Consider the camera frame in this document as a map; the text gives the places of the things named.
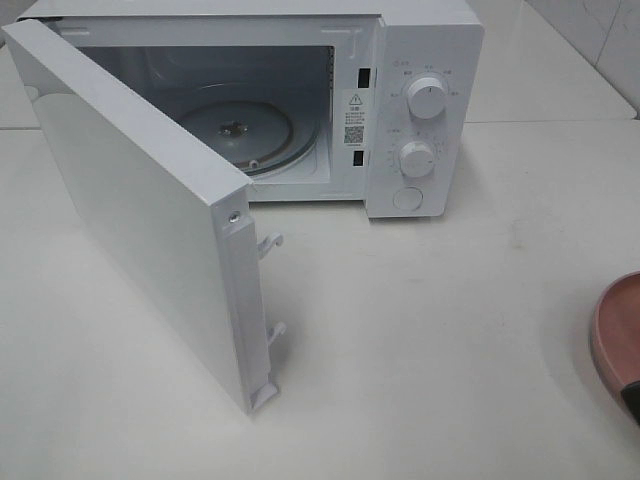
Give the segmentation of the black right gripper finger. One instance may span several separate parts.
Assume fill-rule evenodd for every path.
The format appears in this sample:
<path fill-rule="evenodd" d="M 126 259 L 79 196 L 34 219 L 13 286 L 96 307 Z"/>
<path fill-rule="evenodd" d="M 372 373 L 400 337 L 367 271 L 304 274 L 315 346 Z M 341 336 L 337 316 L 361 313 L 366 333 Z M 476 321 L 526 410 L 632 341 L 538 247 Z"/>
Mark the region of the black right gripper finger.
<path fill-rule="evenodd" d="M 631 415 L 640 415 L 640 382 L 635 381 L 624 386 L 620 395 Z"/>

